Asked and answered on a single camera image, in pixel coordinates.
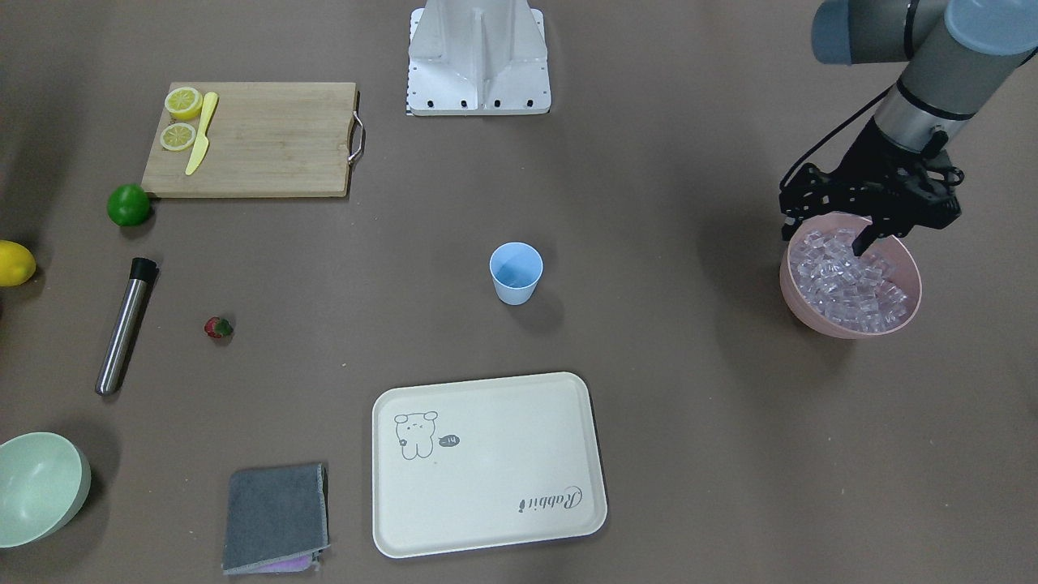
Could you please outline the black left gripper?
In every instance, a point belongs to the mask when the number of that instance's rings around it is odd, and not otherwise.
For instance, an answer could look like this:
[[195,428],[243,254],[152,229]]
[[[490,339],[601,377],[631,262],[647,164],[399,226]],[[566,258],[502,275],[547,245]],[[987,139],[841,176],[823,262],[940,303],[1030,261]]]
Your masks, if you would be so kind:
[[937,129],[922,152],[911,152],[870,121],[834,171],[800,162],[778,188],[778,208],[786,215],[783,241],[791,241],[809,218],[830,213],[869,219],[851,244],[854,256],[878,238],[906,237],[916,226],[945,229],[963,213],[955,189],[964,173],[950,162],[949,139]]

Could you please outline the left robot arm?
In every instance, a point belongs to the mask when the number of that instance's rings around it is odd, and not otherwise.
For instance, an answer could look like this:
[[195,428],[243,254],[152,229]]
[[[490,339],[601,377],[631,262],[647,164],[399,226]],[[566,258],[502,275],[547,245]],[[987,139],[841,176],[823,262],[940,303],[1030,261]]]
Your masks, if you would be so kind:
[[834,171],[802,156],[781,180],[783,240],[813,217],[856,215],[868,219],[852,244],[861,256],[880,238],[960,218],[963,171],[946,147],[1035,55],[1036,22],[1034,1],[821,3],[811,30],[816,60],[905,69],[864,105],[870,118]]

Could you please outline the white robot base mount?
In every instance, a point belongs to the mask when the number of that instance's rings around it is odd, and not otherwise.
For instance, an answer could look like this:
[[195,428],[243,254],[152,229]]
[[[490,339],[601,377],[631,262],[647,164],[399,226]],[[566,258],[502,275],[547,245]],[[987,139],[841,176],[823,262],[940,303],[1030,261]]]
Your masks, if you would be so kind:
[[526,1],[427,1],[409,18],[412,116],[547,114],[544,15]]

